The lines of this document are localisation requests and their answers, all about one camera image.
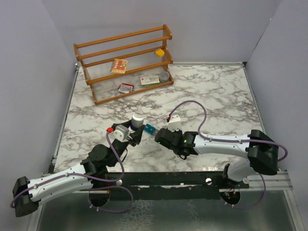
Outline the white pill bottle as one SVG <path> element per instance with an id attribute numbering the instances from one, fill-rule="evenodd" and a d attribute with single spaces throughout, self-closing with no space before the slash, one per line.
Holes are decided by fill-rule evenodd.
<path id="1" fill-rule="evenodd" d="M 144 122 L 144 113 L 142 110 L 136 110 L 131 117 L 131 129 L 136 131 L 139 127 L 143 125 Z"/>

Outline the blue and grey pill organizer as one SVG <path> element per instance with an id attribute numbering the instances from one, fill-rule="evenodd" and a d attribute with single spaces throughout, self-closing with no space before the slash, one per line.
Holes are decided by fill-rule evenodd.
<path id="1" fill-rule="evenodd" d="M 154 126 L 151 126 L 150 124 L 146 124 L 144 127 L 144 131 L 152 136 L 156 136 L 159 129 L 155 128 Z"/>

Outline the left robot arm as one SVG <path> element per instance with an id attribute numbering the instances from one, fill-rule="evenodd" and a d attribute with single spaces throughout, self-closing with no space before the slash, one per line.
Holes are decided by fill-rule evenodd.
<path id="1" fill-rule="evenodd" d="M 110 189 L 124 177 L 121 170 L 118 177 L 109 177 L 108 167 L 119 164 L 123 167 L 122 154 L 129 145 L 140 144 L 145 125 L 130 132 L 131 121 L 113 124 L 106 130 L 106 135 L 114 134 L 113 141 L 107 137 L 109 146 L 97 144 L 80 163 L 46 177 L 28 179 L 20 177 L 13 187 L 13 200 L 10 207 L 15 210 L 15 216 L 27 216 L 38 210 L 39 206 L 59 196 L 82 190 Z"/>

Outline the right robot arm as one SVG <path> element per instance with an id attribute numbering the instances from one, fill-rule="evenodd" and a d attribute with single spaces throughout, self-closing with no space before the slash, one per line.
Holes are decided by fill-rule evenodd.
<path id="1" fill-rule="evenodd" d="M 257 129 L 240 136 L 211 136 L 162 128 L 154 140 L 184 160 L 190 155 L 199 154 L 226 154 L 240 157 L 239 161 L 227 164 L 224 168 L 221 183 L 226 188 L 234 187 L 255 173 L 274 176 L 278 172 L 279 144 Z"/>

